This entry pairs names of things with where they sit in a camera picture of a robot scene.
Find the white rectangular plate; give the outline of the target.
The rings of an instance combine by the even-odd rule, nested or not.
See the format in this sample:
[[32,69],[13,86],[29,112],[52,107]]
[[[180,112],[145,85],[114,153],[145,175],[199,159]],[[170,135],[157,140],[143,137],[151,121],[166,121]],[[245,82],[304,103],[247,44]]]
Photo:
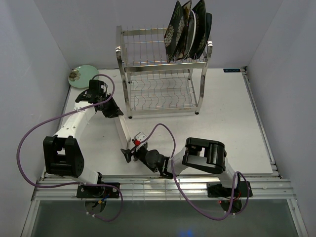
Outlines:
[[123,149],[128,149],[131,143],[131,136],[124,116],[116,117],[115,124],[118,131],[119,139],[121,141],[121,147]]

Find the mint green round plate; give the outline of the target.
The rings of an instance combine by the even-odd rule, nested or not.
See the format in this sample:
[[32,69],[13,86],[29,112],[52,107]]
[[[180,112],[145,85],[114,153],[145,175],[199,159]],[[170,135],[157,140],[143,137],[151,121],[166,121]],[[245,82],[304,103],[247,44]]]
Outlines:
[[85,89],[89,87],[89,81],[97,74],[99,71],[94,66],[81,65],[70,72],[68,81],[74,88]]

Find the black floral plate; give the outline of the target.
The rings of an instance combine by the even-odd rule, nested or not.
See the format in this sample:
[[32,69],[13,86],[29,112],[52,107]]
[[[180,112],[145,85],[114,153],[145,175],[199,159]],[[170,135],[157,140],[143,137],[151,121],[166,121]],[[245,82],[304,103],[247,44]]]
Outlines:
[[177,1],[173,10],[171,20],[164,35],[164,45],[168,63],[174,60],[177,45],[181,37],[183,28],[184,13],[180,2]]
[[200,58],[205,47],[205,32],[206,32],[206,7],[205,1],[200,0],[193,8],[196,16],[196,34],[193,46],[190,51],[192,59]]

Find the round white teal-rimmed plate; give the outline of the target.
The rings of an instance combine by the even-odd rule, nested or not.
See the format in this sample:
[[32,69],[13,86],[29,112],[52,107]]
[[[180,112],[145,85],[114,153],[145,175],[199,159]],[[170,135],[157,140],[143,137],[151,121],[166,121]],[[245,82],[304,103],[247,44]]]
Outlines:
[[188,30],[187,30],[187,37],[185,43],[185,49],[183,58],[187,59],[190,54],[190,50],[193,46],[195,35],[196,35],[196,15],[193,10],[190,12],[189,20],[188,20]]

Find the cream floral square plate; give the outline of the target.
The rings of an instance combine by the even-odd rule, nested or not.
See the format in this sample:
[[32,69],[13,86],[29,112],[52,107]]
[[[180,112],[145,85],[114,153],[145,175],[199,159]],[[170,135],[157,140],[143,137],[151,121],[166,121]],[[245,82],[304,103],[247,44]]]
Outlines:
[[191,12],[191,7],[192,7],[192,1],[189,0],[185,5],[183,6],[184,9],[184,16],[185,16],[185,29],[183,31],[184,33],[184,41],[183,41],[183,47],[182,47],[182,58],[184,54],[184,49],[185,49],[185,43],[186,43],[186,37],[187,37],[187,30],[188,30],[188,20]]

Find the teal square plate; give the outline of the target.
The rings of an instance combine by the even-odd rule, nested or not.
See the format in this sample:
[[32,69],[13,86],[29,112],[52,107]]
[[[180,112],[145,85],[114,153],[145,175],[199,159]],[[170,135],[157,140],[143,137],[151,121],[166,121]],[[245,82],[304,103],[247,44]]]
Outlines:
[[207,12],[206,13],[205,42],[204,42],[205,45],[207,45],[207,41],[208,41],[209,36],[210,36],[211,27],[212,27],[212,19],[213,19],[212,14]]

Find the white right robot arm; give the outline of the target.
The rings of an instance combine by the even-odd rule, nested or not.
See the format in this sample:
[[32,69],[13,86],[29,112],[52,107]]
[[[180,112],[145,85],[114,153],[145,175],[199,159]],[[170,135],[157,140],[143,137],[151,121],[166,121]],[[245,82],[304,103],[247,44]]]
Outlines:
[[225,145],[222,142],[193,138],[186,139],[184,148],[172,158],[160,154],[157,150],[147,150],[148,144],[144,138],[134,139],[131,156],[135,161],[141,161],[152,172],[159,172],[163,178],[172,178],[172,173],[178,176],[187,168],[216,175],[223,187],[224,193],[235,196],[240,190],[240,179],[227,159]]

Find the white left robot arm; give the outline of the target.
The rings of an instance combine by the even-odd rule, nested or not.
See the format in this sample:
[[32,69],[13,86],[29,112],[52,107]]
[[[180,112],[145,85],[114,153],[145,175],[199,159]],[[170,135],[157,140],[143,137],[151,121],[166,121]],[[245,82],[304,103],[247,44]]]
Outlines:
[[68,176],[77,182],[88,184],[88,192],[96,198],[104,193],[105,186],[99,182],[101,176],[99,172],[85,167],[79,147],[79,139],[89,121],[101,111],[106,118],[115,120],[122,146],[127,149],[131,144],[124,113],[107,89],[108,85],[105,82],[91,79],[88,89],[76,98],[74,113],[67,118],[54,136],[47,136],[43,141],[46,172],[57,176]]

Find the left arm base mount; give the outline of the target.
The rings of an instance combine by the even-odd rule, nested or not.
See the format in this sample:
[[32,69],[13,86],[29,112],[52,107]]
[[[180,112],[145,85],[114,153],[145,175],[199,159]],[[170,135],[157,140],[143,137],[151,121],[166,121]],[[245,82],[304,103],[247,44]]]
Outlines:
[[93,186],[87,186],[87,185],[80,185],[77,189],[77,198],[118,198],[119,192],[117,189],[113,188],[117,187],[120,188],[119,182],[109,182],[104,183],[101,182],[101,184],[106,184],[108,186],[104,187],[93,187]]

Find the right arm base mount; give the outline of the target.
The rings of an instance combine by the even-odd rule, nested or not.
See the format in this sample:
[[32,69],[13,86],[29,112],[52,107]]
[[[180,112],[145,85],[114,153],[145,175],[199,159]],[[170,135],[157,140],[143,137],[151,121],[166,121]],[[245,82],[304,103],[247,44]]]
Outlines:
[[[212,184],[208,182],[206,187],[209,198],[230,198],[231,196],[232,188],[225,188],[221,183]],[[237,188],[234,190],[234,197],[246,198],[247,196],[253,197],[250,183],[248,181],[239,181]]]

